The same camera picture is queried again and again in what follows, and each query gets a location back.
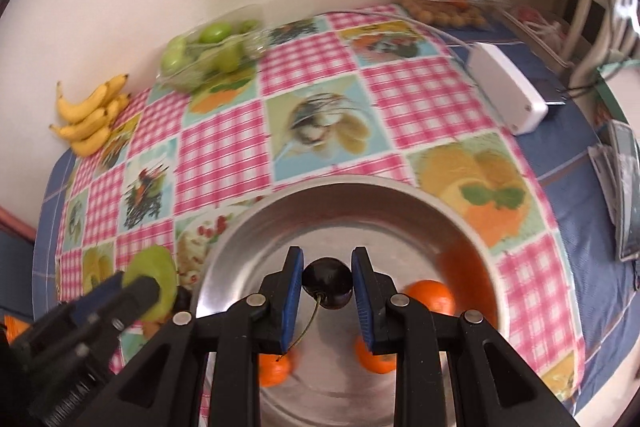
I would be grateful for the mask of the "green mango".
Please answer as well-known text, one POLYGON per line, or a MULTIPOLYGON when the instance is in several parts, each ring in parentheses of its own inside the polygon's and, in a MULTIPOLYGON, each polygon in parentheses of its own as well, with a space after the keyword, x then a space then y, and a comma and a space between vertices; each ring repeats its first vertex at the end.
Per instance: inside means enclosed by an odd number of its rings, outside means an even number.
POLYGON ((139 277, 151 277, 160 290, 156 303, 142 315, 142 322, 163 320, 174 306, 177 293, 177 273, 170 250, 152 245, 137 253, 127 265, 122 277, 122 286, 127 287, 139 277))

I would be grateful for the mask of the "dark cherry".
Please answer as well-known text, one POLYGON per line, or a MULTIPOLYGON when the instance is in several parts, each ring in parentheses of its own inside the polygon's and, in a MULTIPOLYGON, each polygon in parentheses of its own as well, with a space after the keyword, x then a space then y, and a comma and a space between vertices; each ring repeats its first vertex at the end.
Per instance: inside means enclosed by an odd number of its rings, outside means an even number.
POLYGON ((340 259, 322 257, 310 262, 302 272, 302 287, 306 293, 314 298, 314 309, 303 330, 288 344, 283 359, 292 351, 307 334, 308 329, 318 314, 320 308, 335 311, 344 308, 352 299, 352 271, 340 259))

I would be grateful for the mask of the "orange tangerine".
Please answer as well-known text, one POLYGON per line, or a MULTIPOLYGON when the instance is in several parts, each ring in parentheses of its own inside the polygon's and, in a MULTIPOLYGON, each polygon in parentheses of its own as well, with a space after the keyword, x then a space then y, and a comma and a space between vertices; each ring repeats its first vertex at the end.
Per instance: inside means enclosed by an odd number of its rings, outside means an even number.
POLYGON ((374 355, 361 336, 356 338, 354 350, 359 364, 370 373, 388 374, 397 367, 396 355, 374 355))
POLYGON ((409 284, 402 292, 423 303, 432 312, 450 315, 450 317, 456 314, 457 305, 454 295, 442 282, 420 280, 409 284))
POLYGON ((297 350, 292 349, 286 355, 264 355, 258 357, 258 383, 269 388, 283 384, 292 375, 297 365, 297 350))

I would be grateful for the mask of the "bottom yellow banana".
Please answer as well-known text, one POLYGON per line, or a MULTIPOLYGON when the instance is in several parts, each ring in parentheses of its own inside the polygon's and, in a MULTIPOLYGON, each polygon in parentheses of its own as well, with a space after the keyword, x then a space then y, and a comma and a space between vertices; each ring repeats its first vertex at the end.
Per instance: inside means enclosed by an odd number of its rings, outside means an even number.
POLYGON ((70 143, 70 148, 78 157, 92 156, 110 139, 111 133, 110 126, 103 126, 88 138, 70 143))

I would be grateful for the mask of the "yellow banana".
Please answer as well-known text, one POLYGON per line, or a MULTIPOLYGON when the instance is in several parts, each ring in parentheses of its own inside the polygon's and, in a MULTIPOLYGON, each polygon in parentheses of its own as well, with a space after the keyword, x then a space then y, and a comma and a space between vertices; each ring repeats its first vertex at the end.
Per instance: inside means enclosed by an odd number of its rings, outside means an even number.
POLYGON ((89 138, 107 124, 107 111, 105 108, 98 108, 77 124, 68 124, 60 127, 50 124, 49 129, 60 139, 67 142, 75 142, 89 138))
POLYGON ((106 95, 103 100, 104 106, 107 106, 108 104, 110 104, 111 101, 113 101, 114 98, 116 98, 116 96, 119 95, 120 90, 122 90, 122 88, 125 87, 127 80, 128 80, 127 74, 120 74, 112 77, 110 80, 108 80, 105 83, 106 95))
POLYGON ((110 126, 103 126, 88 138, 70 143, 70 148, 78 157, 92 156, 110 139, 111 133, 110 126))
POLYGON ((60 115, 69 124, 78 124, 92 112, 101 106, 107 95, 107 85, 102 83, 94 89, 94 91, 79 103, 70 103, 64 98, 62 82, 56 83, 56 109, 60 115))

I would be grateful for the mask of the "silver metal bowl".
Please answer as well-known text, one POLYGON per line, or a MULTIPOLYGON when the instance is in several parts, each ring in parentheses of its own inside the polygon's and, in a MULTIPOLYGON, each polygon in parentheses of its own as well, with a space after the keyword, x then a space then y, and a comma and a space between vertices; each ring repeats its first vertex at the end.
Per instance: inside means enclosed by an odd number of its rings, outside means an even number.
MULTIPOLYGON (((506 333, 506 292, 487 247, 450 205, 417 188, 375 176, 328 176, 294 184, 232 220, 210 251, 196 291, 200 317, 256 293, 264 277, 299 247, 306 261, 352 259, 366 248, 373 268, 397 288, 444 283, 459 311, 475 309, 506 333)), ((364 369, 354 344, 357 308, 329 311, 300 298, 288 379, 262 389, 266 426, 388 426, 395 377, 364 369)))

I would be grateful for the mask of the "middle yellow banana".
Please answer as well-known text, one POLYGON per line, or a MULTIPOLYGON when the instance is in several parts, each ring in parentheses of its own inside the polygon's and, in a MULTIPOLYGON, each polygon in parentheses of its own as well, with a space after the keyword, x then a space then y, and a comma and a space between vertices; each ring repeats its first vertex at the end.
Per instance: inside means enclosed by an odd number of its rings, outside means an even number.
POLYGON ((60 139, 67 142, 75 142, 89 138, 107 124, 107 111, 105 108, 98 108, 77 124, 68 124, 60 127, 50 124, 49 129, 60 139))

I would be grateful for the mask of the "top yellow banana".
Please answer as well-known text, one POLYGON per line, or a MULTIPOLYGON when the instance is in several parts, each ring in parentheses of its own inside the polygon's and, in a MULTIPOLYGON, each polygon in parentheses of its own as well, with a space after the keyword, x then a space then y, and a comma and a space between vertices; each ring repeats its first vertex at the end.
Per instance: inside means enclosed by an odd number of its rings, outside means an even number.
POLYGON ((94 89, 94 91, 79 103, 70 103, 64 98, 62 82, 56 83, 56 109, 60 115, 69 124, 78 124, 92 112, 101 106, 107 95, 107 85, 102 83, 94 89))

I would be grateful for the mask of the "back yellow banana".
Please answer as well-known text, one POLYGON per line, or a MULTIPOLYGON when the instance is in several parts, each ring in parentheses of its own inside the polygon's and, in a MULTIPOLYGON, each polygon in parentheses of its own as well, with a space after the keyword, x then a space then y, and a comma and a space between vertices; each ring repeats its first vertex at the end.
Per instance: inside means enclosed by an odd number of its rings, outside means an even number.
POLYGON ((122 88, 125 87, 127 80, 128 80, 127 74, 120 74, 112 77, 110 80, 108 80, 105 83, 106 95, 103 100, 104 106, 107 106, 108 104, 110 104, 111 101, 113 101, 114 98, 116 98, 116 96, 119 95, 120 90, 122 90, 122 88))

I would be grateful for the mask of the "stack of papers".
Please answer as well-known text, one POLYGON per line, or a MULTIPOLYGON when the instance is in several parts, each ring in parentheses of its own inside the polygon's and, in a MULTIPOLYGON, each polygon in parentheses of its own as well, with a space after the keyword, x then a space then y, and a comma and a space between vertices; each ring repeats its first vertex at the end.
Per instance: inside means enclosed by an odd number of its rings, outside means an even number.
POLYGON ((639 258, 639 144, 629 124, 609 120, 588 147, 592 167, 615 229, 615 257, 639 258))

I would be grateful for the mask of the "white rectangular device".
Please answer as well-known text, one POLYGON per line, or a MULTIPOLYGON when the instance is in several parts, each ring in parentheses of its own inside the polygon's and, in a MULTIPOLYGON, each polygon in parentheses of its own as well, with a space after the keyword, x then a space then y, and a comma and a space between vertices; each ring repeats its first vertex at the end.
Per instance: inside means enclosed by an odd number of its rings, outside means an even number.
POLYGON ((535 131, 548 105, 509 57, 491 43, 473 43, 466 69, 513 135, 535 131))

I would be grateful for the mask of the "green plums plastic tray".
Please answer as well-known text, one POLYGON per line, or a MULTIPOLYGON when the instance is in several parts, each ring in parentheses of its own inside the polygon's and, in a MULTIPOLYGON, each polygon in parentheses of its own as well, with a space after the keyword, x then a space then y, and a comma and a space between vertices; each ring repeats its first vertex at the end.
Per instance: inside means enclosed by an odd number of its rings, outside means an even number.
POLYGON ((171 38, 160 56, 156 83, 192 93, 214 77, 255 65, 269 47, 262 7, 245 5, 171 38))

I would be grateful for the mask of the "patterned checkered tablecloth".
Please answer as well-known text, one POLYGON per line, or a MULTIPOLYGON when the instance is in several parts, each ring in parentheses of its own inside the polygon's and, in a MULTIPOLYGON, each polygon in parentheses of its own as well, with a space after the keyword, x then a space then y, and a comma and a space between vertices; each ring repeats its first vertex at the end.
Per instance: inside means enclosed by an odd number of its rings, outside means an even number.
POLYGON ((36 315, 122 268, 171 251, 181 285, 262 196, 313 176, 407 182, 484 239, 506 284, 515 347, 571 411, 582 409, 639 332, 636 270, 614 235, 574 103, 513 135, 447 46, 397 5, 274 28, 267 55, 182 94, 128 83, 110 139, 56 163, 36 236, 36 315))

